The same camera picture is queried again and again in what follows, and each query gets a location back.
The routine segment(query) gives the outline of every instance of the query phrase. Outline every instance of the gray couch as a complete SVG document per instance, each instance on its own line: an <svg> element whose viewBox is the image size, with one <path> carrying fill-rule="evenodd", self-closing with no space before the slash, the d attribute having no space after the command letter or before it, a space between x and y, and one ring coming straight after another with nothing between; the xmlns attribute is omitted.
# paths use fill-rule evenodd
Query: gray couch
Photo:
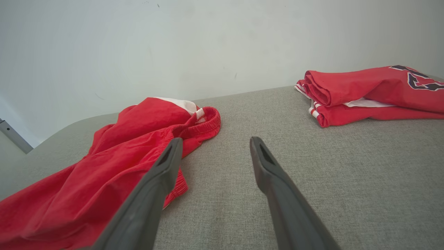
<svg viewBox="0 0 444 250"><path fill-rule="evenodd" d="M251 136L263 139L344 250L444 248L444 121L323 129L291 86L195 103L217 108L222 128L182 160L190 189L162 212L155 249L277 249ZM93 133L116 119L76 122L2 169L0 198L80 160Z"/></svg>

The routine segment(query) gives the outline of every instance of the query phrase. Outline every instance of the white stripe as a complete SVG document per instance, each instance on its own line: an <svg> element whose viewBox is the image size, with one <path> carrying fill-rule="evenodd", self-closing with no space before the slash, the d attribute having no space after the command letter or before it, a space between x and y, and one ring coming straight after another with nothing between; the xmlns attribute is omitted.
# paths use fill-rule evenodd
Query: white stripe
<svg viewBox="0 0 444 250"><path fill-rule="evenodd" d="M305 91L304 91L304 88L303 88L301 85L296 84L296 86L295 86L294 88L295 88L297 91L299 91L301 94L303 94L306 98L311 99L309 96L307 96L307 94L306 94Z"/></svg>
<svg viewBox="0 0 444 250"><path fill-rule="evenodd" d="M314 117L317 118L317 116L319 115L319 113L314 109L314 108L309 108L308 112L310 112L310 114Z"/></svg>

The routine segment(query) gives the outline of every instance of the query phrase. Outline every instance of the folded clothing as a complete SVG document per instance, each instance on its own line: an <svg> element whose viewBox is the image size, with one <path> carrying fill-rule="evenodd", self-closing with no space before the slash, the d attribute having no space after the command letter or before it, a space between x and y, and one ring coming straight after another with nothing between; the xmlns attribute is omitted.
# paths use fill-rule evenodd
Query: folded clothing
<svg viewBox="0 0 444 250"><path fill-rule="evenodd" d="M90 246L168 143L183 139L185 157L217 135L212 107L147 98L124 109L94 134L88 154L0 202L0 249L77 249ZM164 207L187 191L182 171Z"/></svg>
<svg viewBox="0 0 444 250"><path fill-rule="evenodd" d="M444 119L444 83L401 65L349 73L307 71L295 89L321 127L365 118Z"/></svg>

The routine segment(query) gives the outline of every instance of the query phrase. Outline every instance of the white trim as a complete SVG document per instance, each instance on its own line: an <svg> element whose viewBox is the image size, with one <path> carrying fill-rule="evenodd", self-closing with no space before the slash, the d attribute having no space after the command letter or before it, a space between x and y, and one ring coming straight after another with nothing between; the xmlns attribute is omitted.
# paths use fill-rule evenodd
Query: white trim
<svg viewBox="0 0 444 250"><path fill-rule="evenodd" d="M197 116L197 122L196 123L203 123L203 122L206 121L205 117L201 119L201 117L203 115L205 115L205 112L203 111L203 109L199 109L198 111L196 111L196 116Z"/></svg>
<svg viewBox="0 0 444 250"><path fill-rule="evenodd" d="M309 96L307 96L307 94L305 93L304 88L299 83L297 83L294 88L297 91L299 91L301 94L303 94L306 98L311 99Z"/></svg>
<svg viewBox="0 0 444 250"><path fill-rule="evenodd" d="M182 109L186 110L190 115L193 115L197 111L197 106L192 101L184 101L184 100L177 100L173 98L164 98L164 97L155 97L155 98L172 102L177 106L181 107Z"/></svg>
<svg viewBox="0 0 444 250"><path fill-rule="evenodd" d="M349 101L343 103L347 107L368 107L368 108L382 108L382 107L393 107L395 105L386 104L378 101L373 101L365 98L361 98L354 101Z"/></svg>
<svg viewBox="0 0 444 250"><path fill-rule="evenodd" d="M312 108L312 107L310 107L309 109L308 109L308 111L310 112L310 114L314 117L314 118L317 118L318 116L319 116L319 113L318 113L318 111L316 111L314 108Z"/></svg>

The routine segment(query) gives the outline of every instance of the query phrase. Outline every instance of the white wall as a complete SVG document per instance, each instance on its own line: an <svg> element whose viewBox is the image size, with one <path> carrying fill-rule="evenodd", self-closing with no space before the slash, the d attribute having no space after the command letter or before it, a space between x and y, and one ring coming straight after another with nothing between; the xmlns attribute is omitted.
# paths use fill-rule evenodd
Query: white wall
<svg viewBox="0 0 444 250"><path fill-rule="evenodd" d="M442 0L3 0L0 117L37 145L146 97L293 85L308 69L443 77L443 13Z"/></svg>

